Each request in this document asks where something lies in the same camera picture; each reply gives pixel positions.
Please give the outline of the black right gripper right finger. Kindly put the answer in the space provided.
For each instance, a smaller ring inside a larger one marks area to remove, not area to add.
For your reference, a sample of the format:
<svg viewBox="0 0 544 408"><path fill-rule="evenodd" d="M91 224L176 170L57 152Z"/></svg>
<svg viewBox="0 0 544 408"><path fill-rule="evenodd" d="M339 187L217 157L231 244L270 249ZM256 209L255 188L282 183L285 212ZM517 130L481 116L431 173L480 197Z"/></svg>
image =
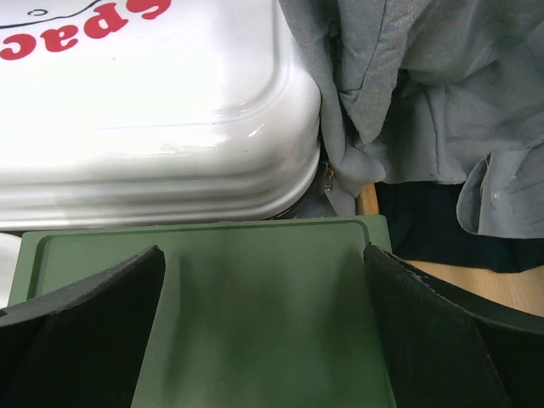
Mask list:
<svg viewBox="0 0 544 408"><path fill-rule="evenodd" d="M541 407L543 319L369 245L364 277L399 407Z"/></svg>

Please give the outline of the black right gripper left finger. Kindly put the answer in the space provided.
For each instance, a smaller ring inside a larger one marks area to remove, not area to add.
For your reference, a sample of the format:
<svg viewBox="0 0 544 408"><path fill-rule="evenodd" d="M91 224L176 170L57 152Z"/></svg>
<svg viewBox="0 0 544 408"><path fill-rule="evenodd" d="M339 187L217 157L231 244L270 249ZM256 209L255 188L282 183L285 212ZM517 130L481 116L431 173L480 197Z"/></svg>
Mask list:
<svg viewBox="0 0 544 408"><path fill-rule="evenodd" d="M162 291L151 246L1 311L3 407L129 407Z"/></svg>

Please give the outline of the white black space suitcase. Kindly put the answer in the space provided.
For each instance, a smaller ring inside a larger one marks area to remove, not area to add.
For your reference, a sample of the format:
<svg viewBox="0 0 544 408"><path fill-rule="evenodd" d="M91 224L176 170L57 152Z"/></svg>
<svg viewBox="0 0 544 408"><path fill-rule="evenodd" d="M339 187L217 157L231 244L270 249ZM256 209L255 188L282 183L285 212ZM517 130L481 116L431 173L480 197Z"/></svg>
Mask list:
<svg viewBox="0 0 544 408"><path fill-rule="evenodd" d="M320 162L276 1L4 1L1 227L266 219Z"/></svg>

